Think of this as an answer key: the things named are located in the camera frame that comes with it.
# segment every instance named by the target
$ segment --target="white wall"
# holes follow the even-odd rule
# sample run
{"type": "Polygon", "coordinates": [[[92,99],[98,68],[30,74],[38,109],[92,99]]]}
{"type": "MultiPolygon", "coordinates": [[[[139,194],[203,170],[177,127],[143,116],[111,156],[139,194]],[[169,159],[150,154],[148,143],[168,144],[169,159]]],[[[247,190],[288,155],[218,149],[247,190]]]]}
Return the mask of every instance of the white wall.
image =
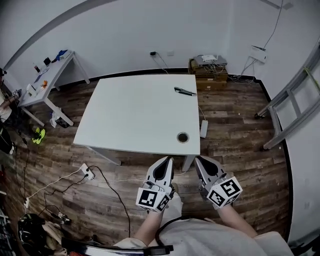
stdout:
{"type": "MultiPolygon", "coordinates": [[[[6,11],[0,11],[0,65],[4,65],[41,24],[82,1],[73,0],[64,9],[52,7],[52,12],[47,9],[48,16],[42,17],[41,23],[35,26],[34,13],[51,5],[49,1],[30,2],[28,5],[26,1],[11,0],[6,11]]],[[[267,62],[254,65],[254,75],[262,80],[271,98],[299,70],[320,35],[319,1],[291,2],[294,7],[282,11],[277,29],[266,46],[267,62]]],[[[35,42],[8,69],[10,85],[16,88],[32,82],[36,77],[32,63],[41,64],[46,57],[52,58],[66,48],[76,51],[90,78],[157,69],[149,57],[150,51],[159,52],[170,68],[186,67],[190,57],[214,52],[227,58],[230,74],[240,74],[250,46],[265,45],[278,13],[279,10],[259,0],[114,1],[75,16],[35,42]],[[168,57],[167,51],[174,51],[174,56],[168,57]]],[[[249,68],[244,74],[253,75],[253,69],[249,68]]],[[[82,79],[71,65],[58,83],[82,79]]],[[[316,95],[308,88],[298,95],[302,108],[316,95]]],[[[285,127],[293,118],[293,112],[285,106],[279,111],[279,117],[285,127]]],[[[290,241],[320,227],[317,214],[320,211],[319,124],[317,114],[287,139],[294,189],[290,241]]]]}

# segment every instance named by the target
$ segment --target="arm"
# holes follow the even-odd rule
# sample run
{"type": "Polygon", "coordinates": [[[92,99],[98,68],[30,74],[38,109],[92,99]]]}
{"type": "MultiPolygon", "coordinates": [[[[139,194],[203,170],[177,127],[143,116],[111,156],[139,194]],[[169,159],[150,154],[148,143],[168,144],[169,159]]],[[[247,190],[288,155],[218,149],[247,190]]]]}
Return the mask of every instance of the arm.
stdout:
{"type": "Polygon", "coordinates": [[[6,99],[4,102],[2,102],[2,104],[0,105],[0,108],[3,108],[3,109],[7,108],[12,102],[14,102],[17,99],[19,99],[17,95],[6,99]]]}
{"type": "Polygon", "coordinates": [[[235,230],[242,231],[251,238],[254,238],[258,235],[257,232],[253,229],[253,227],[248,222],[246,222],[236,212],[236,210],[232,208],[231,205],[227,205],[221,209],[218,209],[217,212],[226,226],[235,230]]]}
{"type": "Polygon", "coordinates": [[[163,215],[164,211],[161,213],[150,211],[133,237],[139,239],[145,245],[149,245],[155,239],[156,232],[160,228],[163,215]]]}

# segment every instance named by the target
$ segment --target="white desk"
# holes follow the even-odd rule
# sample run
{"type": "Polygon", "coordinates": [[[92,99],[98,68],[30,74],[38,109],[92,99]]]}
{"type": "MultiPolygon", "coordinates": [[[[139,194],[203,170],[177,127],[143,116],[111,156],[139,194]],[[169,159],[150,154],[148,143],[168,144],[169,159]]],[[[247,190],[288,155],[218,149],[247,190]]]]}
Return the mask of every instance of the white desk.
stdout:
{"type": "Polygon", "coordinates": [[[56,81],[58,80],[61,73],[64,71],[68,63],[73,60],[74,63],[78,66],[81,74],[83,75],[83,78],[87,84],[90,84],[89,78],[85,72],[85,70],[81,67],[80,62],[78,61],[75,52],[72,51],[71,54],[65,58],[61,59],[60,61],[56,61],[55,63],[50,63],[49,70],[44,73],[40,79],[37,82],[34,82],[36,78],[35,76],[34,80],[32,81],[31,85],[35,88],[35,90],[38,92],[38,94],[34,97],[29,96],[26,92],[26,89],[24,89],[24,92],[22,92],[22,95],[24,94],[23,98],[20,99],[19,107],[22,108],[22,110],[30,116],[33,120],[35,120],[39,125],[45,126],[45,124],[40,121],[38,118],[36,118],[31,112],[29,112],[26,107],[40,103],[45,102],[54,112],[56,112],[63,120],[65,120],[69,125],[73,126],[74,122],[72,122],[64,113],[60,111],[58,107],[56,107],[49,99],[48,95],[53,88],[53,86],[56,87],[56,89],[59,91],[59,87],[55,85],[56,81]],[[45,89],[41,88],[41,85],[43,84],[44,80],[47,80],[47,86],[45,89]]]}
{"type": "Polygon", "coordinates": [[[198,97],[194,75],[156,74],[101,79],[84,111],[73,143],[95,151],[110,162],[121,162],[105,149],[187,156],[189,169],[200,154],[198,97]],[[177,140],[188,134],[185,143],[177,140]]]}

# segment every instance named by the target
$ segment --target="ladder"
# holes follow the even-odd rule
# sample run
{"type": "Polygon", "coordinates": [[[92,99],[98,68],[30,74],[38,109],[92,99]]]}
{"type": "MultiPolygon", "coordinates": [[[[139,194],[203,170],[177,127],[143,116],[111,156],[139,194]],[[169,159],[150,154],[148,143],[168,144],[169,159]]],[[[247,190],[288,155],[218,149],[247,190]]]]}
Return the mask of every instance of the ladder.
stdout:
{"type": "Polygon", "coordinates": [[[275,130],[274,137],[264,144],[260,150],[265,151],[273,148],[275,145],[283,141],[289,134],[291,134],[299,125],[301,125],[313,112],[320,107],[320,97],[315,102],[309,105],[306,110],[301,113],[299,105],[294,96],[294,90],[300,87],[306,78],[310,78],[318,93],[320,94],[320,86],[311,71],[320,61],[320,39],[316,43],[315,47],[311,51],[308,59],[303,64],[298,73],[291,79],[291,81],[265,106],[261,111],[254,115],[255,119],[262,119],[269,111],[273,127],[275,130]],[[289,99],[292,103],[296,118],[285,129],[282,130],[276,107],[283,103],[286,99],[289,99]]]}

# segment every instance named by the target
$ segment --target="white shirt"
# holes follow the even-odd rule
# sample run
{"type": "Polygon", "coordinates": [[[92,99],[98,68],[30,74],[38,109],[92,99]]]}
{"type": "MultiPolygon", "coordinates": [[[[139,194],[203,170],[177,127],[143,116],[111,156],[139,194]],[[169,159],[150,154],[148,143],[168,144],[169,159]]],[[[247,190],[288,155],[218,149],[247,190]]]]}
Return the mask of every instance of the white shirt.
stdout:
{"type": "MultiPolygon", "coordinates": [[[[6,100],[5,96],[0,91],[0,105],[6,100]]],[[[11,115],[11,108],[7,106],[6,108],[0,107],[0,120],[3,123],[8,119],[8,117],[11,115]]]]}
{"type": "MultiPolygon", "coordinates": [[[[198,219],[169,224],[159,235],[164,245],[173,245],[171,256],[293,256],[278,232],[255,238],[233,228],[198,219]]],[[[146,248],[136,238],[126,238],[115,246],[126,249],[146,248]]],[[[158,246],[153,240],[149,247],[158,246]]]]}

